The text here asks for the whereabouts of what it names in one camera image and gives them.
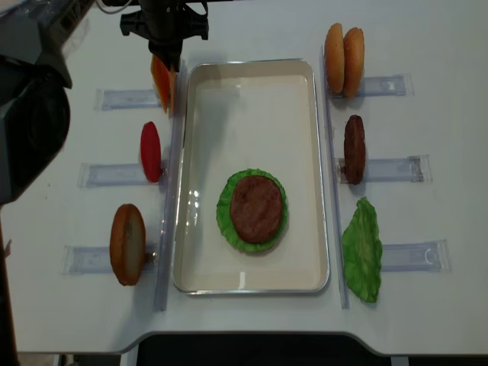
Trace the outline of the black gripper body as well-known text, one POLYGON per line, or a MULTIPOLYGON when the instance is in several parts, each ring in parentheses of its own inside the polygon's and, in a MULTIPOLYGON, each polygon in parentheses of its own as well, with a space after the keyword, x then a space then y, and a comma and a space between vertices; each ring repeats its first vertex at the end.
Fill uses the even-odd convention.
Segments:
POLYGON ((121 16, 120 30, 124 36, 135 34, 147 40, 153 53, 179 52, 188 38, 208 39, 208 5, 201 4, 204 13, 199 14, 187 1, 141 1, 139 11, 121 16))

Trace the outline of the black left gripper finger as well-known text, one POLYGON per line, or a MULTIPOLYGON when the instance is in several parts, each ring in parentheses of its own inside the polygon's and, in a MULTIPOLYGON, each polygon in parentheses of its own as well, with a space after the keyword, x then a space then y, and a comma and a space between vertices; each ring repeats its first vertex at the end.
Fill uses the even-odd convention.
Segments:
POLYGON ((170 69, 180 72, 181 51, 173 50, 170 52, 170 69))

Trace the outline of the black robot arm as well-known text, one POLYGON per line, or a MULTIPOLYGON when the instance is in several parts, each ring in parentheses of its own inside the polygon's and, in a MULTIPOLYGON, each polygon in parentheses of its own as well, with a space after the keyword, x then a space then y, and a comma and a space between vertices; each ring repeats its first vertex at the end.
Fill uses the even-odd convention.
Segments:
MULTIPOLYGON (((70 125, 72 79, 62 53, 90 1, 1 3, 1 203, 16 201, 62 149, 70 125)), ((185 39, 207 39, 207 13, 185 1, 142 1, 123 13, 123 35, 149 43, 151 73, 164 112, 176 114, 185 39)))

